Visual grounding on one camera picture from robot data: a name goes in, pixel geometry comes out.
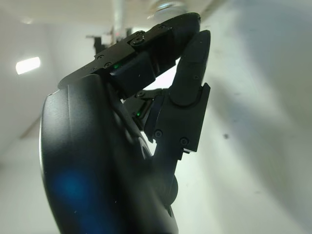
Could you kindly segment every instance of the robotic hand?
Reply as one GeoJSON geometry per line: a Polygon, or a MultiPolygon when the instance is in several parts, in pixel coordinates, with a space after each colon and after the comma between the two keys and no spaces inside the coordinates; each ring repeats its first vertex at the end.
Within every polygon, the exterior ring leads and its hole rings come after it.
{"type": "Polygon", "coordinates": [[[176,164],[197,151],[210,91],[210,32],[199,24],[189,13],[134,33],[47,97],[40,163],[62,234],[178,233],[176,164]],[[142,90],[180,56],[169,89],[142,90]],[[153,156],[141,131],[157,142],[153,156]]]}

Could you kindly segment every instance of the ceiling light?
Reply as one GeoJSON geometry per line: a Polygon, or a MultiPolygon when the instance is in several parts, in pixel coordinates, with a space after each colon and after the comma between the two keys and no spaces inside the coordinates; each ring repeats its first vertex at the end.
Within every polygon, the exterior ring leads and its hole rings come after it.
{"type": "Polygon", "coordinates": [[[38,67],[40,67],[40,59],[39,57],[34,57],[18,62],[15,68],[18,75],[20,75],[38,67]]]}

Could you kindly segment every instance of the black plastic casing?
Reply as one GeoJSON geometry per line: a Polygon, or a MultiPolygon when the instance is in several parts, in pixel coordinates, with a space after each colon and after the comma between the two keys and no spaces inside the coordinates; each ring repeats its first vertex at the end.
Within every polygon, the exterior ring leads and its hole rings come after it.
{"type": "Polygon", "coordinates": [[[49,95],[40,136],[44,186],[61,233],[178,233],[156,195],[145,141],[100,76],[49,95]]]}

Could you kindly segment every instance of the white ceiling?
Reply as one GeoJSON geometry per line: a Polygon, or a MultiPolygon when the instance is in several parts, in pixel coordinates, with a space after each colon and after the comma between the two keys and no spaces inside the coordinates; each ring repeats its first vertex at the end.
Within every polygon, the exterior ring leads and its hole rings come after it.
{"type": "MultiPolygon", "coordinates": [[[[113,25],[113,0],[0,0],[0,6],[22,21],[113,25]]],[[[150,27],[147,20],[155,0],[125,0],[127,27],[150,27]]],[[[202,13],[212,0],[185,0],[189,12],[202,13]]]]}

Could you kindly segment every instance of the screw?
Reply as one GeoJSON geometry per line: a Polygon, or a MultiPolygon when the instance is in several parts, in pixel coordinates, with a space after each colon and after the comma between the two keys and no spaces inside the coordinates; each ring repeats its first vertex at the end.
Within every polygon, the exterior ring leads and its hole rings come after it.
{"type": "Polygon", "coordinates": [[[139,97],[142,97],[144,95],[145,95],[145,92],[144,91],[140,91],[140,92],[138,92],[138,94],[136,96],[139,98],[139,97]]]}
{"type": "Polygon", "coordinates": [[[104,68],[108,68],[110,65],[112,65],[111,62],[107,62],[105,65],[104,65],[104,68]]]}
{"type": "Polygon", "coordinates": [[[132,44],[141,45],[143,42],[144,42],[144,37],[139,37],[139,38],[133,39],[132,44]]]}
{"type": "Polygon", "coordinates": [[[162,131],[158,129],[155,131],[154,135],[156,138],[161,138],[162,137],[162,131]]]}
{"type": "Polygon", "coordinates": [[[181,143],[181,145],[186,146],[189,144],[189,140],[186,137],[182,137],[180,139],[180,143],[181,143]]]}

